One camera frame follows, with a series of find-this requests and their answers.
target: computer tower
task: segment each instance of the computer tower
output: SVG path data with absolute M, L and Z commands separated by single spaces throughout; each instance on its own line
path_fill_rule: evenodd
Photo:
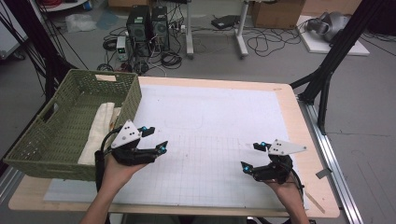
M 134 54 L 142 57 L 150 56 L 153 34 L 149 6 L 132 6 L 126 28 Z
M 154 7 L 152 9 L 151 22 L 156 50 L 168 51 L 170 49 L 167 13 L 167 7 Z

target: black strap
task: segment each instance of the black strap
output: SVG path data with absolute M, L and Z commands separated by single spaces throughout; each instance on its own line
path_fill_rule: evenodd
M 102 187 L 103 176 L 105 174 L 105 153 L 101 150 L 97 150 L 95 152 L 95 183 L 96 190 L 99 192 L 99 189 Z M 110 216 L 107 213 L 105 224 L 110 223 Z

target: green wicker basket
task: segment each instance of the green wicker basket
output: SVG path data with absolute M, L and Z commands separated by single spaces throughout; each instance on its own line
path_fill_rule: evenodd
M 136 74 L 70 70 L 5 163 L 27 175 L 94 180 L 92 165 L 78 164 L 100 104 L 122 106 L 116 127 L 134 119 L 142 93 Z

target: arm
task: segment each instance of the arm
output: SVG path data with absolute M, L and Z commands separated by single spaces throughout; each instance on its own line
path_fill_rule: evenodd
M 112 155 L 108 155 L 102 187 L 88 208 L 80 224 L 105 223 L 108 209 L 119 190 L 132 178 L 134 173 L 146 164 L 124 166 L 116 162 Z
M 274 191 L 277 198 L 285 206 L 286 211 L 290 215 L 291 223 L 309 223 L 300 192 L 294 183 L 292 175 L 282 185 L 276 182 L 266 182 L 266 184 Z

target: folded towel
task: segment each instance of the folded towel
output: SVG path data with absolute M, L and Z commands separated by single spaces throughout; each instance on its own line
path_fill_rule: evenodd
M 78 159 L 78 164 L 95 165 L 94 153 L 100 149 L 103 139 L 110 132 L 113 111 L 114 103 L 105 103 L 99 106 L 90 129 L 87 144 L 85 144 Z

